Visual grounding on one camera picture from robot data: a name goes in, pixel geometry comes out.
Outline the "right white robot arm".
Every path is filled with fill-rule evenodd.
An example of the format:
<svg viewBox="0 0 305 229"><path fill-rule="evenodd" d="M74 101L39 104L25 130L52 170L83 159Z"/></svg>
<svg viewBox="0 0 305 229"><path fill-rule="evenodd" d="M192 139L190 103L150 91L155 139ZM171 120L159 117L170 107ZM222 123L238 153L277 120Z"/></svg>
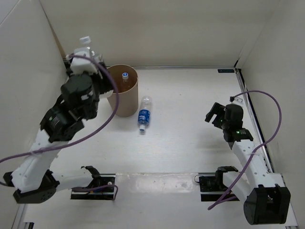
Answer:
<svg viewBox="0 0 305 229"><path fill-rule="evenodd" d="M288 216L291 194L276 183L264 162L254 152L250 131L243 127L244 110L240 105L214 103L205 121L222 130L224 140L238 158L242 171L220 168L214 186L232 191L243 202L243 211L250 225L284 224Z"/></svg>

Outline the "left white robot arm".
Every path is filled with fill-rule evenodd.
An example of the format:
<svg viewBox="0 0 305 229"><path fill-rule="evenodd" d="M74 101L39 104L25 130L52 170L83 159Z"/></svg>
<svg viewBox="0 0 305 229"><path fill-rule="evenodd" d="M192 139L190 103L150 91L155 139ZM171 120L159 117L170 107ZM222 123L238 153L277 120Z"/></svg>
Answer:
<svg viewBox="0 0 305 229"><path fill-rule="evenodd" d="M3 176L3 186L15 188L18 204L40 204L56 192L70 189L85 194L104 188L99 171L93 166L55 174L50 166L58 153L75 145L73 137L84 128L84 121L94 119L101 97L113 92L113 80L103 61L76 70L70 67L69 78L61 86L61 94L44 115L35 142L24 161Z"/></svg>

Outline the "orange plastic bottle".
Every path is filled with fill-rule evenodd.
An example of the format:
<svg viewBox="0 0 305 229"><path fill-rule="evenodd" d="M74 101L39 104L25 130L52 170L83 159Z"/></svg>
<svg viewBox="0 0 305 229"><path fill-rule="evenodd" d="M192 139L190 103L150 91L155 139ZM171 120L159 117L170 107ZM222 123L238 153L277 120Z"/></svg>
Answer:
<svg viewBox="0 0 305 229"><path fill-rule="evenodd" d="M122 73L121 90L122 93L130 89L130 80L127 72Z"/></svg>

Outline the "blue label plastic bottle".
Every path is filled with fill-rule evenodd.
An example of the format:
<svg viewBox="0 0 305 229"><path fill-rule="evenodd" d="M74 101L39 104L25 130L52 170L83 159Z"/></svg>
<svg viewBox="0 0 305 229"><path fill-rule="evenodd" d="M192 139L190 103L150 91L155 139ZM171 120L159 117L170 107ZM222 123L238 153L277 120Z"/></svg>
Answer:
<svg viewBox="0 0 305 229"><path fill-rule="evenodd" d="M153 102L151 97L144 96L141 99L138 113L138 126L140 132L145 132L146 128L149 126L152 106Z"/></svg>

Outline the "clear white-label plastic bottle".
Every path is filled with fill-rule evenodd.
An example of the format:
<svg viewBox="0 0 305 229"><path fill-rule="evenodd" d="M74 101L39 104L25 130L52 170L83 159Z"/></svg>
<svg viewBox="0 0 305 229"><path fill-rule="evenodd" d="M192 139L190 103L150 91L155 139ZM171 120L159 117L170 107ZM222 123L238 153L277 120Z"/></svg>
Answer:
<svg viewBox="0 0 305 229"><path fill-rule="evenodd" d="M90 36L81 37L79 39L81 44L81 50L88 51L90 53L90 57L92 57L97 62L103 62L102 54L98 54L91 47L91 38Z"/></svg>

